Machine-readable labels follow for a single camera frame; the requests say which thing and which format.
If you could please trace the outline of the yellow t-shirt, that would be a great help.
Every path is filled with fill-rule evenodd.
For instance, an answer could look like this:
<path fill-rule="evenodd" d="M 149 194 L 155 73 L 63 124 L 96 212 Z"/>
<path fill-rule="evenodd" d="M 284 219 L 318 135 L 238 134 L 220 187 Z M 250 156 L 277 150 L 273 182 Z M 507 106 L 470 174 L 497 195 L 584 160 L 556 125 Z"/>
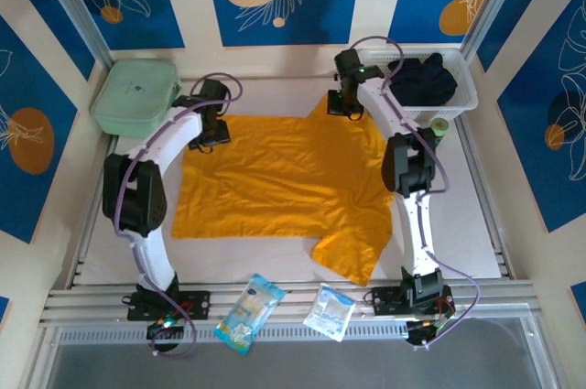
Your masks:
<path fill-rule="evenodd" d="M 374 120 L 319 103 L 304 118 L 231 115 L 227 124 L 230 143 L 183 155 L 172 236 L 313 238 L 314 262 L 368 284 L 393 231 Z"/>

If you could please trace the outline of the dark navy t-shirt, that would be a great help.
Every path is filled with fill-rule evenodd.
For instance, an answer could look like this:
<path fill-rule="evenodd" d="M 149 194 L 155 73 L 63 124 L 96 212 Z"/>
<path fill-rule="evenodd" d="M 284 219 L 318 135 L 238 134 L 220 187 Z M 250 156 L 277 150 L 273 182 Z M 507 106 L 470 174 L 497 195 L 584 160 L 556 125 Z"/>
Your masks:
<path fill-rule="evenodd" d="M 456 92 L 458 83 L 444 67 L 440 53 L 424 60 L 405 59 L 391 78 L 390 89 L 402 106 L 441 106 Z"/>

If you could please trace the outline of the mint green zip case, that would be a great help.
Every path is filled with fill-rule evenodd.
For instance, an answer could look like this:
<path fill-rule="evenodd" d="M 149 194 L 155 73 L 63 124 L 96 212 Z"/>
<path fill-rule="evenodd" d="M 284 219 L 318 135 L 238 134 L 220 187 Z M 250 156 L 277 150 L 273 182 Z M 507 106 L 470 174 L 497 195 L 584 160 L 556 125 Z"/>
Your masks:
<path fill-rule="evenodd" d="M 110 69 L 91 115 L 108 135 L 144 139 L 162 125 L 181 90 L 175 64 L 121 59 Z"/>

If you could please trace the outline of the green can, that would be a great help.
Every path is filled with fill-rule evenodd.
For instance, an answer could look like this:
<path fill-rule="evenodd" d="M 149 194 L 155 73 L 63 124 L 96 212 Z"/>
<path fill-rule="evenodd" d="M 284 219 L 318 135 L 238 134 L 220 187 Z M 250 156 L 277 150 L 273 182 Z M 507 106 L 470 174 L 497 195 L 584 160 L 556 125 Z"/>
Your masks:
<path fill-rule="evenodd" d="M 434 133 L 435 143 L 438 145 L 448 133 L 450 122 L 442 117 L 436 117 L 431 121 L 429 128 Z"/>

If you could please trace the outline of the white plastic mesh basket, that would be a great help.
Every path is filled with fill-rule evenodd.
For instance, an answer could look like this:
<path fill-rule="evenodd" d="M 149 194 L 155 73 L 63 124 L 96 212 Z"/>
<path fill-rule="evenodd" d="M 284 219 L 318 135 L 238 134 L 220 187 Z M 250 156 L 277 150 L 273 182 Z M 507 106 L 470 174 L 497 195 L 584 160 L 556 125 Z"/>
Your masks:
<path fill-rule="evenodd" d="M 376 49 L 370 47 L 357 48 L 356 50 L 364 66 L 378 66 L 385 75 L 390 73 L 387 64 L 400 59 L 396 48 Z M 401 103 L 407 115 L 420 124 L 427 123 L 436 117 L 450 121 L 464 112 L 475 109 L 478 105 L 477 91 L 468 64 L 457 49 L 435 45 L 404 48 L 405 59 L 419 59 L 421 62 L 434 53 L 439 53 L 442 56 L 443 67 L 457 82 L 457 87 L 446 103 L 424 106 L 409 106 L 406 103 Z"/>

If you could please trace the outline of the blue and yellow snack packet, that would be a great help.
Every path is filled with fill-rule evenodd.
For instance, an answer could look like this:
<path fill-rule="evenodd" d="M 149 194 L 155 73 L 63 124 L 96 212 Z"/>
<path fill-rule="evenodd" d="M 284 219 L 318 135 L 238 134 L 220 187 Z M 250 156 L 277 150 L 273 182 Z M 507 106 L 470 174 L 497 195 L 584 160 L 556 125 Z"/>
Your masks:
<path fill-rule="evenodd" d="M 228 347 L 246 355 L 287 292 L 261 275 L 253 275 L 228 315 L 216 326 L 214 335 Z"/>

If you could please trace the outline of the white and blue packet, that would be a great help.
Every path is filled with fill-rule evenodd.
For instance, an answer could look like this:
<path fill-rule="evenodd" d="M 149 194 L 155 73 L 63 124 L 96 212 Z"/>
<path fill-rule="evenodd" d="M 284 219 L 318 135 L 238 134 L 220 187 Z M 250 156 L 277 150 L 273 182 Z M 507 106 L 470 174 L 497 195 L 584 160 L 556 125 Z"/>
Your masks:
<path fill-rule="evenodd" d="M 303 324 L 331 340 L 342 342 L 355 306 L 354 299 L 322 283 Z"/>

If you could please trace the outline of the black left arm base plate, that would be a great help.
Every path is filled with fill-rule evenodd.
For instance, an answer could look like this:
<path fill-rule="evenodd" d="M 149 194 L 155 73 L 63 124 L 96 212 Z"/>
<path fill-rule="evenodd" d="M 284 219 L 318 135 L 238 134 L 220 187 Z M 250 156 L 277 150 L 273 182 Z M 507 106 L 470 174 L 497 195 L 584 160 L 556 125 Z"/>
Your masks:
<path fill-rule="evenodd" d="M 191 319 L 205 320 L 210 310 L 210 296 L 208 291 L 179 291 L 176 302 Z M 127 306 L 127 319 L 130 321 L 157 321 L 166 316 L 183 319 L 166 299 L 150 290 L 123 296 L 122 303 Z"/>

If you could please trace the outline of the aluminium corner post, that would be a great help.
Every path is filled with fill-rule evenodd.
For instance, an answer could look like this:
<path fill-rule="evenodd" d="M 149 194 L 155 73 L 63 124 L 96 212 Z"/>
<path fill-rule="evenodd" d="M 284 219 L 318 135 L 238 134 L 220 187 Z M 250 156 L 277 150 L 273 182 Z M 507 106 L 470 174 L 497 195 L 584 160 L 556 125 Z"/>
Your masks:
<path fill-rule="evenodd" d="M 487 31 L 494 22 L 504 1 L 483 0 L 475 19 L 471 23 L 470 30 L 464 37 L 460 47 L 460 53 L 468 65 L 475 58 L 477 49 L 484 40 Z"/>
<path fill-rule="evenodd" d="M 104 69 L 110 70 L 114 65 L 110 49 L 83 0 L 59 0 L 59 2 L 94 59 Z"/>

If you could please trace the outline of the aluminium side rail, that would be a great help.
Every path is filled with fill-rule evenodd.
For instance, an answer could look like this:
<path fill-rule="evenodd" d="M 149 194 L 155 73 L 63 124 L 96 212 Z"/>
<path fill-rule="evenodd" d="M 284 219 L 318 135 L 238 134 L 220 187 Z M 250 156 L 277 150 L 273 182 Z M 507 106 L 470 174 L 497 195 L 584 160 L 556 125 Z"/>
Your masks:
<path fill-rule="evenodd" d="M 81 210 L 81 220 L 71 243 L 71 254 L 68 256 L 68 270 L 65 278 L 66 289 L 76 285 L 77 277 L 81 274 L 85 264 L 92 231 L 102 203 L 103 162 L 109 154 L 115 151 L 118 139 L 118 135 L 105 135 L 98 143 L 96 157 L 90 167 L 89 187 L 85 191 L 87 196 Z"/>
<path fill-rule="evenodd" d="M 461 146 L 472 177 L 476 196 L 480 203 L 483 220 L 494 250 L 494 256 L 499 266 L 501 277 L 516 279 L 515 269 L 511 266 L 509 255 L 503 240 L 503 232 L 497 216 L 494 202 L 485 179 L 482 162 L 477 154 L 477 147 L 464 115 L 455 121 L 456 129 L 461 140 Z"/>

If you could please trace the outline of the aluminium front rail frame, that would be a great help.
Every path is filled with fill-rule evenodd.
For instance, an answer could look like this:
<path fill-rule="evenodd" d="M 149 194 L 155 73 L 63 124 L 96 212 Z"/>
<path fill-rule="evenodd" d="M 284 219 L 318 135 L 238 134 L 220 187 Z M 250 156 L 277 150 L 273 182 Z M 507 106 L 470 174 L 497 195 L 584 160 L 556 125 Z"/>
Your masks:
<path fill-rule="evenodd" d="M 539 313 L 541 306 L 533 285 L 527 280 L 484 279 L 480 282 L 481 298 L 473 309 L 475 315 L 494 311 L 497 315 L 516 309 Z M 208 291 L 210 306 L 208 321 L 222 319 L 244 289 L 245 283 L 184 284 L 183 290 Z M 287 291 L 275 311 L 277 321 L 302 320 L 320 286 L 318 281 L 280 282 Z M 51 290 L 41 311 L 41 327 L 83 327 L 97 325 L 127 325 L 127 307 L 122 298 L 135 288 L 130 285 L 74 286 L 67 290 Z"/>

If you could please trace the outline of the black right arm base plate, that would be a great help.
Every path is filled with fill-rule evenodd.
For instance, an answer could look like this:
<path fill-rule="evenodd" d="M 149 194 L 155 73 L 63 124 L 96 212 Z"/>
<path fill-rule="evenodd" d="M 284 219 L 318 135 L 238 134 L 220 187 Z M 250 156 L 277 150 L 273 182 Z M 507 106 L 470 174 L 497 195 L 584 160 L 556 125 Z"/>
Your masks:
<path fill-rule="evenodd" d="M 449 286 L 430 297 L 411 300 L 399 286 L 378 286 L 371 290 L 374 313 L 376 316 L 440 316 L 451 317 L 456 313 L 454 304 L 448 300 L 452 296 Z"/>

